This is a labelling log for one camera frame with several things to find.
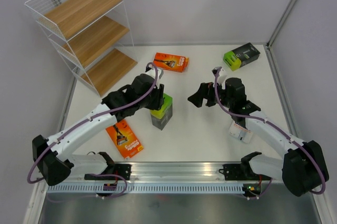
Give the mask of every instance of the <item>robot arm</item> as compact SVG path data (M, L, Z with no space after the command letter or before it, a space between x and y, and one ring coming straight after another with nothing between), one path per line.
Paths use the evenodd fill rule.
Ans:
M283 181L285 186L296 196L311 191L322 184L322 179L313 162L304 154L304 149L318 165L324 180L328 181L328 170L318 143L315 141L304 142L285 130L281 130L275 123L271 123L271 120L257 105L247 100L241 79L227 79L225 89L222 89L226 72L220 68L215 68L212 72L217 79L217 83L215 83L217 84L217 97L214 83L202 83L198 91L188 100L199 108L202 106L203 99L207 100L206 106L211 107L217 104L216 99L219 98L222 106L229 109L227 113L237 124L256 133L281 157L280 159L270 158L259 152L243 157L241 169L247 178L253 174L263 174L275 178Z
M158 78L163 71L158 69ZM147 68L145 74L137 76L131 85L109 93L86 117L69 128L45 139L39 135L34 138L33 160L53 145L37 164L37 167L50 186L54 186L69 176L79 177L86 174L105 174L113 169L113 161L105 152L91 155L74 155L73 152L100 131L116 124L125 117L132 116L141 108L159 110L164 103L164 85L156 82L156 87L139 102L135 102L152 86L155 69Z

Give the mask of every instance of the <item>white metal shelf frame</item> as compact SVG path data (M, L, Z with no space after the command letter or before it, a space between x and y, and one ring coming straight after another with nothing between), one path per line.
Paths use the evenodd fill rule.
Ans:
M67 59L70 61L72 64L74 64L76 67L72 68L69 67L69 64L67 66L71 70L71 72L74 74L76 79L80 80L83 82L86 86L88 86L91 90L96 92L98 95L99 92L96 89L95 85L93 84L92 80L87 74L87 71L99 60L95 59L93 63L90 64L90 67L84 67L81 62L79 61L78 57L76 56L76 53L74 52L72 46L70 46L70 41L81 34L84 30L95 24L97 21L99 21L102 17L108 16L114 21L117 21L118 23L122 24L123 26L128 28L128 33L125 34L124 36L129 36L128 42L124 44L123 46L130 46L132 47L131 50L127 50L128 53L126 54L127 56L131 57L135 61L138 61L138 58L136 57L135 54L135 49L134 49L134 42L133 42L133 37L131 33L131 28L130 28L130 23L127 17L126 13L126 8L124 4L124 0L121 0L121 2L117 3L113 7L111 7L109 10L107 10L104 14L96 18L94 21L83 27L80 31L75 33L69 38L66 38L63 32L61 31L60 27L53 22L51 19L47 18L45 16L46 13L50 12L52 9L55 7L61 5L67 0L29 0L25 3L25 5L29 8L31 11L35 21L39 24L39 26L42 28L43 32L45 35L48 37L49 41L51 44L54 46L54 48L57 50L59 55L63 60ZM53 37L53 34L60 38L59 41L56 41ZM63 45L66 44L70 51L67 51L65 48L63 48ZM111 51L114 48L114 45L108 48L106 51ZM82 77L85 75L85 78L89 80L87 82L84 80Z

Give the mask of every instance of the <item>perforated metal strip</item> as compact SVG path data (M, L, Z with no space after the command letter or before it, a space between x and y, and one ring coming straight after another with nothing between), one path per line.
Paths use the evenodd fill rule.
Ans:
M241 183L129 183L128 193L172 193L172 194L242 194ZM114 193L121 192L124 183L119 182ZM60 183L51 186L49 193L107 193L102 183Z

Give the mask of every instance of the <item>gray floor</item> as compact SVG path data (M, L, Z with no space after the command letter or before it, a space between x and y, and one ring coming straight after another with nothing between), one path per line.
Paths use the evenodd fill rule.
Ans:
M53 193L53 200L80 194ZM296 197L273 185L260 200L229 194L127 194L116 199L45 201L40 224L56 223L321 223L310 194Z

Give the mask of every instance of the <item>box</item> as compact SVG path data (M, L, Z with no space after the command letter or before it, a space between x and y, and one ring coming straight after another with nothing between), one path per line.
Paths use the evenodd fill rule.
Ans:
M250 130L236 124L235 121L233 121L229 129L229 134L244 143L250 143L253 136L253 133Z
M189 64L189 58L173 54L156 53L153 63L164 70L183 72Z
M108 127L106 131L125 160L130 159L144 149L125 120Z
M252 43L247 43L224 54L223 61L232 71L237 70L259 58L260 52Z
M151 120L152 124L163 130L166 124L169 122L170 118L173 115L173 99L169 95L165 94L164 97L164 104L159 111L151 110Z

